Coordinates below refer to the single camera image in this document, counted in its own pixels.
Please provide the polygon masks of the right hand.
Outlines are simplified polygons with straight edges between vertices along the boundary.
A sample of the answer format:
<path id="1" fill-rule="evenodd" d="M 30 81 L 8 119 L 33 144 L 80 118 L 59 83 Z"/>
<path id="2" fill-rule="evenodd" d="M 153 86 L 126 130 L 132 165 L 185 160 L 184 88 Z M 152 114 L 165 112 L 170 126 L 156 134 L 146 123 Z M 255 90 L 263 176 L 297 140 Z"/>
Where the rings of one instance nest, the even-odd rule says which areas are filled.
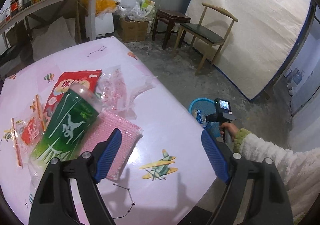
<path id="1" fill-rule="evenodd" d="M 238 127 L 236 127 L 235 124 L 224 122 L 219 127 L 220 130 L 220 136 L 223 138 L 225 133 L 228 133 L 231 137 L 231 141 L 234 142 L 236 134 L 240 131 Z"/>

